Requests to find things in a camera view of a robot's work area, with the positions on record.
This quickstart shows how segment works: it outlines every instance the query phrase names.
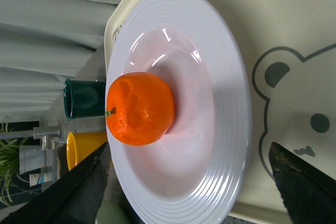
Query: orange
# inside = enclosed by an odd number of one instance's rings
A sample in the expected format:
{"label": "orange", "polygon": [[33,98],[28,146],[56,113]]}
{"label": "orange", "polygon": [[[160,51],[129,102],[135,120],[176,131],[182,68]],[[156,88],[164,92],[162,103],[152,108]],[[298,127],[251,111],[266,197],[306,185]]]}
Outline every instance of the orange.
{"label": "orange", "polygon": [[109,88],[106,124],[122,143],[146,145],[156,142],[173,124],[174,114],[170,87],[152,73],[124,74]]}

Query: cartoon bear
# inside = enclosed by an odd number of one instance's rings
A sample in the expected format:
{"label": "cartoon bear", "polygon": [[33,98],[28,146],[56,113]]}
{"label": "cartoon bear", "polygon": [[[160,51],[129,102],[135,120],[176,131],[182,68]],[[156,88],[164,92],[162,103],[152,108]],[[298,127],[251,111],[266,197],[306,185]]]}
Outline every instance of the cartoon bear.
{"label": "cartoon bear", "polygon": [[273,48],[256,62],[252,83],[266,101],[259,156],[269,176],[277,142],[336,179],[336,44],[306,57]]}

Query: white plate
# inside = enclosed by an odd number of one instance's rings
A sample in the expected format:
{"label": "white plate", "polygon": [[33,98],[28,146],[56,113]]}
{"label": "white plate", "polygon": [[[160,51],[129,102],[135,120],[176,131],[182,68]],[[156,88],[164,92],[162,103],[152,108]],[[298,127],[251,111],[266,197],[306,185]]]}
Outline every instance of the white plate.
{"label": "white plate", "polygon": [[108,130],[127,199],[146,223],[220,223],[242,186],[251,141],[249,86],[229,28],[206,0],[142,0],[118,35],[107,90],[134,71],[170,85],[176,118],[141,147]]}

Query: bear nose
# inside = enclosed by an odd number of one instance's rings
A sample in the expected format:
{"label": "bear nose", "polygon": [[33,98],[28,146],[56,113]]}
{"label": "bear nose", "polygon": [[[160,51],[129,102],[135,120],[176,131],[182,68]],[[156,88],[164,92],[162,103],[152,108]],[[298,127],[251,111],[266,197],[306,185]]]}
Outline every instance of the bear nose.
{"label": "bear nose", "polygon": [[306,148],[301,148],[301,149],[294,149],[294,153],[296,155],[299,155],[299,156],[302,156],[303,154],[306,154],[308,156],[311,156],[311,157],[315,157],[315,152],[313,151],[313,149],[307,145]]}

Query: white curtain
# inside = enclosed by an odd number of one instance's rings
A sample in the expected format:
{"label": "white curtain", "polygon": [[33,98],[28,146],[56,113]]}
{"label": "white curtain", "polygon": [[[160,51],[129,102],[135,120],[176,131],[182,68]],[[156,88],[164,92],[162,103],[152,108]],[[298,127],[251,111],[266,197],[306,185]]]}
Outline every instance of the white curtain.
{"label": "white curtain", "polygon": [[34,121],[103,43],[121,0],[0,0],[0,120]]}

